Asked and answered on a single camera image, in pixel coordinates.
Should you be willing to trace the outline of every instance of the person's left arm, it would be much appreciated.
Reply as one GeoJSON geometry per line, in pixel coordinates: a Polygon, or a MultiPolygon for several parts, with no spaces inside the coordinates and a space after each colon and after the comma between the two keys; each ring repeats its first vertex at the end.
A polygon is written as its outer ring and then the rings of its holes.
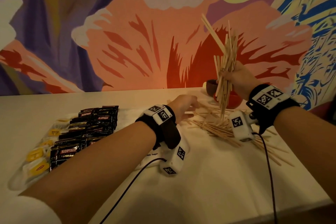
{"type": "MultiPolygon", "coordinates": [[[[197,97],[180,95],[169,106],[176,123],[192,115],[197,97]]],[[[87,223],[115,189],[134,171],[156,142],[145,123],[135,122],[77,153],[21,196],[51,207],[62,223],[87,223]]]]}

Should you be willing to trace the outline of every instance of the black cable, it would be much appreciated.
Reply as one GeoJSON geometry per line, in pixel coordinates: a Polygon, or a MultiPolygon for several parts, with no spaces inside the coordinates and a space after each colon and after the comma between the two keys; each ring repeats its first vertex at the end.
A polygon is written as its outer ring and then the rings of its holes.
{"type": "Polygon", "coordinates": [[[272,201],[273,201],[274,223],[275,223],[275,224],[278,224],[277,210],[276,210],[276,208],[275,208],[275,195],[274,195],[274,186],[273,186],[272,171],[271,171],[270,160],[268,159],[268,153],[267,153],[266,144],[265,144],[265,141],[264,141],[263,137],[262,137],[260,134],[255,133],[255,132],[253,132],[252,134],[260,136],[260,138],[261,138],[261,140],[262,140],[262,142],[263,142],[263,144],[264,144],[265,153],[266,153],[266,160],[267,160],[267,166],[268,166],[268,171],[269,171],[269,177],[270,177],[270,179],[271,179],[271,190],[272,190],[272,201]]]}
{"type": "Polygon", "coordinates": [[[132,183],[135,181],[135,179],[141,174],[141,172],[152,162],[156,161],[156,160],[163,160],[164,162],[166,162],[167,160],[164,158],[156,158],[153,159],[151,161],[149,161],[138,173],[137,175],[133,178],[133,180],[131,181],[131,183],[128,185],[128,187],[125,189],[124,193],[121,195],[121,197],[118,199],[118,201],[114,204],[114,206],[112,207],[112,209],[108,212],[108,214],[103,218],[103,220],[100,222],[100,224],[103,224],[103,222],[107,219],[107,217],[111,214],[111,212],[115,209],[115,207],[118,205],[118,203],[120,202],[120,200],[123,198],[123,196],[126,194],[126,192],[128,191],[129,187],[131,187],[132,183]]]}

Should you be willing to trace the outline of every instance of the white shirt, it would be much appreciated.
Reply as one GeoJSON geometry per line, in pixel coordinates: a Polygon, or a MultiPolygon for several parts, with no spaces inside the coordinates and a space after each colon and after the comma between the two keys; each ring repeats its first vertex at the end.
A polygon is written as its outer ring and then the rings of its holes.
{"type": "Polygon", "coordinates": [[[14,197],[0,208],[1,224],[62,224],[56,213],[44,202],[33,198],[14,197]]]}

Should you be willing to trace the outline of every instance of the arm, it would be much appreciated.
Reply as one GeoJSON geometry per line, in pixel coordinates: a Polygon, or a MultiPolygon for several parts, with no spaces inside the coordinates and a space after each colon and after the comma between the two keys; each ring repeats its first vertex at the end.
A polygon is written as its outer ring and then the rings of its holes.
{"type": "MultiPolygon", "coordinates": [[[[169,104],[176,123],[191,117],[184,113],[197,105],[191,95],[169,104]]],[[[145,123],[133,123],[82,150],[20,195],[45,202],[64,224],[87,223],[155,142],[155,133],[145,123]]]]}
{"type": "MultiPolygon", "coordinates": [[[[222,71],[237,94],[248,100],[251,91],[262,84],[239,61],[232,73],[222,71]]],[[[300,107],[282,110],[274,127],[331,199],[336,202],[336,126],[300,107]]]]}

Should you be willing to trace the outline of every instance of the stack of coffee packets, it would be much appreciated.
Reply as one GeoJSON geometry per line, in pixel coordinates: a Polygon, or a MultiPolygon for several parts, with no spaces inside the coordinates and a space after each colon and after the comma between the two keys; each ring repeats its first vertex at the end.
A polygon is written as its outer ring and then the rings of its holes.
{"type": "Polygon", "coordinates": [[[69,131],[61,134],[50,150],[50,171],[82,149],[112,134],[117,127],[118,107],[103,106],[81,110],[70,121],[69,131]]]}

